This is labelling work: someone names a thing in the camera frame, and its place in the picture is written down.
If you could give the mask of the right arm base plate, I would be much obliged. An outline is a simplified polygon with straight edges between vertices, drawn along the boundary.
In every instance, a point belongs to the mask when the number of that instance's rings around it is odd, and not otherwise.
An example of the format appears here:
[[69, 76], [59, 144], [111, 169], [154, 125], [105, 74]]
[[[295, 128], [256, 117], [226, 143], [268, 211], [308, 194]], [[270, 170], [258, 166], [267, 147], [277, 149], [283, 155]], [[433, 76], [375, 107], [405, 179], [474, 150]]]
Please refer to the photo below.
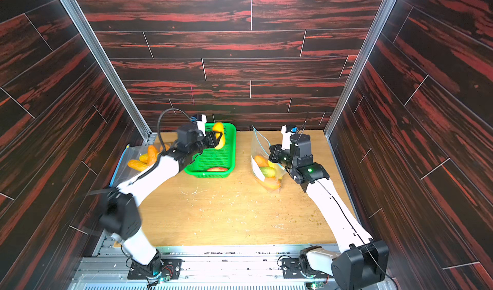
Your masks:
[[283, 279], [321, 279], [321, 278], [332, 278], [332, 276], [323, 273], [303, 273], [302, 267], [299, 263], [298, 258], [290, 257], [289, 255], [281, 255], [277, 259], [277, 265], [281, 268]]

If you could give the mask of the curved yellow mango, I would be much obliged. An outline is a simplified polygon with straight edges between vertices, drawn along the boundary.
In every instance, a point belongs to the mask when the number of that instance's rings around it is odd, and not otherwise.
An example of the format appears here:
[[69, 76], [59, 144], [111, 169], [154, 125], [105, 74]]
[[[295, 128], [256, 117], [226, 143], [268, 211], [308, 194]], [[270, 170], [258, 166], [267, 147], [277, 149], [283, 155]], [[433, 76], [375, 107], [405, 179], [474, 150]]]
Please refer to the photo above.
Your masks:
[[225, 146], [225, 132], [224, 125], [221, 122], [217, 122], [213, 125], [212, 131], [216, 139], [215, 150], [221, 150]]

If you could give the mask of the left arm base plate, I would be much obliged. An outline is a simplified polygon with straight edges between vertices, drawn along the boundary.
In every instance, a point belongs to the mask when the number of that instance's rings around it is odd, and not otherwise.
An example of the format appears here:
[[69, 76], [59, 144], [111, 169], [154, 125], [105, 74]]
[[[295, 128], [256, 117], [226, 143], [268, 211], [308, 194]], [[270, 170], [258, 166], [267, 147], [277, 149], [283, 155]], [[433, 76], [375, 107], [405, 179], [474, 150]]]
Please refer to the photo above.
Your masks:
[[182, 259], [161, 259], [151, 264], [142, 265], [132, 261], [127, 275], [131, 281], [163, 281], [178, 280], [182, 269]]

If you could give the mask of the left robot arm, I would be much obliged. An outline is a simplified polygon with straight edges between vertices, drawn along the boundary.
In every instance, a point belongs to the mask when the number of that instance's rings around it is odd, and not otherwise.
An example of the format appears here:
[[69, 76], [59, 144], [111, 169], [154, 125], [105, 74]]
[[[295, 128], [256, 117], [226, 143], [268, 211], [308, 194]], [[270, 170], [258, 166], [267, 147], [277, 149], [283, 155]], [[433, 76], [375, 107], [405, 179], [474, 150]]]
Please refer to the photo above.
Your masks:
[[168, 150], [158, 153], [156, 161], [140, 174], [104, 191], [100, 225], [121, 244], [141, 273], [157, 279], [165, 270], [162, 256], [145, 236], [139, 206], [165, 181], [173, 178], [206, 149], [224, 147], [224, 127], [217, 123], [210, 132], [199, 122], [177, 130], [177, 140]]

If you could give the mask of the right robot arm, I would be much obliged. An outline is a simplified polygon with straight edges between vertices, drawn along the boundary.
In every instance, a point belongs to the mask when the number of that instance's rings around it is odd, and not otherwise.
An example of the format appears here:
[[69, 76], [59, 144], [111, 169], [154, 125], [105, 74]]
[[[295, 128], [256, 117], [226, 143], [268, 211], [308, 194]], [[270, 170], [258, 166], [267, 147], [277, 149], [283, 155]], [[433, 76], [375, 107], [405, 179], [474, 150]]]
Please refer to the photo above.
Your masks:
[[375, 241], [350, 213], [328, 172], [313, 160], [310, 136], [283, 132], [282, 143], [270, 146], [269, 160], [282, 165], [313, 200], [338, 245], [338, 252], [321, 246], [301, 250], [301, 272], [307, 277], [325, 273], [340, 289], [363, 289], [384, 281], [388, 246], [384, 241]]

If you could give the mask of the clear zip-top bag blue zipper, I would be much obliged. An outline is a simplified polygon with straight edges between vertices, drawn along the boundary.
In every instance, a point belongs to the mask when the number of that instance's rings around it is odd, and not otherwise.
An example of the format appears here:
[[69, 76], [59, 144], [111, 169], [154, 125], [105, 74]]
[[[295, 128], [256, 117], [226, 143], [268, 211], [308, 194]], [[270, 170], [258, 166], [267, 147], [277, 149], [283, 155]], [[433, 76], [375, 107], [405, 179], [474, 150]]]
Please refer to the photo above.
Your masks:
[[164, 149], [169, 149], [170, 145], [160, 144], [146, 146], [127, 146], [118, 162], [117, 168], [110, 181], [110, 187], [117, 187], [120, 183], [129, 180], [135, 175], [148, 169], [151, 164], [149, 162], [149, 153], [154, 154], [154, 157]]

